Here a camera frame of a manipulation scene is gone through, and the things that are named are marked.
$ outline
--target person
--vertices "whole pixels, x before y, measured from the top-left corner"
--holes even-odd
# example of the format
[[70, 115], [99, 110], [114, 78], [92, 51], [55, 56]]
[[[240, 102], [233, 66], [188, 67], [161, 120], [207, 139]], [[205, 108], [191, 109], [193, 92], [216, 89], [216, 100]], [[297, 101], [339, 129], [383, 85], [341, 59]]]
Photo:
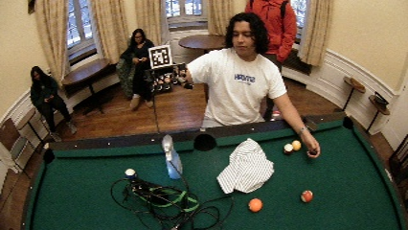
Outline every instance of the person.
[[[269, 46], [264, 56], [278, 66], [282, 73], [282, 63], [293, 51], [298, 33], [297, 15], [292, 3], [289, 0], [250, 0], [245, 11], [256, 13], [265, 21]], [[268, 98], [266, 121], [272, 119], [273, 108], [274, 102]]]
[[144, 71], [151, 69], [149, 48], [155, 47], [153, 42], [147, 39], [143, 29], [136, 29], [132, 34], [131, 44], [127, 51], [122, 54], [128, 63], [136, 65], [136, 74], [133, 77], [133, 99], [131, 101], [131, 109], [136, 110], [141, 98], [145, 100], [148, 107], [153, 106], [153, 95], [149, 84], [144, 80]]
[[31, 69], [31, 79], [31, 102], [47, 119], [51, 137], [56, 142], [60, 142], [62, 137], [56, 132], [54, 121], [54, 109], [62, 112], [67, 125], [74, 134], [78, 132], [78, 127], [74, 123], [67, 104], [58, 94], [59, 85], [54, 77], [47, 75], [39, 66], [35, 66]]
[[321, 155], [320, 142], [293, 105], [278, 67], [261, 55], [268, 44], [265, 22], [256, 13], [242, 12], [230, 20], [227, 48], [188, 64], [187, 80], [207, 83], [209, 88], [204, 127], [264, 122], [260, 108], [269, 96], [316, 158]]

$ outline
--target green felt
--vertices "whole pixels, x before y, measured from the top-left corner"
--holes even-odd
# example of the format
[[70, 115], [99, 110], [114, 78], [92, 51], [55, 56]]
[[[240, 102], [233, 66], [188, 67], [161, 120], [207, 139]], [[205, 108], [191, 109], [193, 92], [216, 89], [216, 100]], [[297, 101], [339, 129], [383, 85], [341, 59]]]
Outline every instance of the green felt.
[[[233, 193], [236, 206], [224, 229], [405, 228], [395, 191], [385, 178], [385, 169], [378, 168], [382, 165], [373, 147], [341, 122], [321, 125], [316, 132], [324, 150], [318, 159], [308, 158], [305, 147], [292, 155], [284, 154], [285, 144], [297, 138], [289, 129], [220, 139], [212, 151], [193, 150], [191, 142], [176, 144], [184, 149], [179, 152], [184, 176], [200, 203], [225, 195], [216, 178], [229, 165], [237, 145], [249, 137], [260, 142], [276, 172], [256, 192]], [[36, 185], [42, 188], [35, 195], [36, 202], [31, 203], [28, 229], [147, 229], [139, 217], [111, 197], [111, 185], [129, 168], [139, 172], [141, 179], [185, 189], [181, 180], [169, 179], [165, 154], [157, 146], [55, 154], [44, 179]], [[312, 190], [316, 196], [310, 203], [300, 199], [305, 190]], [[122, 191], [123, 187], [116, 187], [119, 196]], [[248, 209], [254, 197], [265, 203], [257, 214]], [[227, 214], [229, 200], [212, 205]], [[148, 215], [143, 219], [151, 229], [160, 229]]]

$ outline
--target window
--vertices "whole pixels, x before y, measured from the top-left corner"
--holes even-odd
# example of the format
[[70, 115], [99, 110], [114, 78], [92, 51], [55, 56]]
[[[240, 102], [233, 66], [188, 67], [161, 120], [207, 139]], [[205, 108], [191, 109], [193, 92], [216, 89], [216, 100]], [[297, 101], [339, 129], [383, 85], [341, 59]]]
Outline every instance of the window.
[[205, 0], [167, 0], [171, 28], [207, 27]]
[[304, 28], [306, 17], [306, 0], [292, 0], [292, 6], [298, 18], [298, 27]]
[[96, 54], [87, 0], [70, 0], [67, 45], [72, 65]]

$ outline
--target sitting woman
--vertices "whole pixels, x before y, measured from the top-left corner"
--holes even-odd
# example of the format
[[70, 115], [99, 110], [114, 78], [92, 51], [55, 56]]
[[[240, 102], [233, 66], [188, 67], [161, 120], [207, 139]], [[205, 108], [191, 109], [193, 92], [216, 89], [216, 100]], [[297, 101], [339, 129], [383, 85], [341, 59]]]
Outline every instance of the sitting woman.
[[145, 38], [143, 29], [136, 29], [132, 34], [131, 45], [120, 56], [127, 62], [136, 65], [136, 74], [133, 77], [133, 99], [131, 101], [131, 109], [136, 110], [141, 97], [145, 100], [148, 107], [153, 106], [152, 101], [152, 90], [149, 89], [149, 84], [144, 80], [144, 71], [151, 69], [149, 61], [149, 48], [155, 47], [153, 42]]
[[51, 137], [56, 142], [60, 142], [62, 137], [56, 132], [54, 122], [54, 109], [62, 112], [67, 121], [67, 125], [74, 134], [78, 132], [78, 128], [72, 122], [72, 116], [70, 115], [64, 100], [58, 95], [59, 85], [55, 79], [44, 73], [39, 66], [35, 66], [31, 69], [31, 79], [34, 81], [31, 86], [31, 102], [47, 118]]

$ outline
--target long dark hair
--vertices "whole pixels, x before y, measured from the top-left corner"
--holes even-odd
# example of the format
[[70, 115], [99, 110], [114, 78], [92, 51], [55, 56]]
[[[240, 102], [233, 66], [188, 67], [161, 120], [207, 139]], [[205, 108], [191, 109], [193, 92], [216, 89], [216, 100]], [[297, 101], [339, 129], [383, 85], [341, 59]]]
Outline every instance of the long dark hair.
[[[40, 80], [35, 80], [35, 73], [40, 74]], [[47, 73], [39, 66], [31, 68], [31, 80], [34, 81], [34, 89], [38, 92], [42, 91], [42, 85], [44, 85], [46, 87], [51, 87], [52, 85], [51, 76], [47, 75]]]
[[269, 39], [268, 39], [268, 28], [264, 20], [253, 12], [241, 12], [237, 14], [232, 20], [228, 27], [227, 34], [227, 48], [233, 48], [233, 35], [234, 35], [234, 26], [237, 22], [246, 21], [250, 23], [250, 29], [253, 36], [256, 37], [256, 50], [258, 54], [264, 54], [268, 51]]
[[132, 38], [131, 38], [131, 46], [135, 47], [137, 46], [137, 41], [136, 41], [136, 35], [137, 33], [141, 33], [141, 43], [145, 42], [145, 33], [144, 33], [144, 30], [141, 28], [137, 28], [133, 33], [132, 33]]

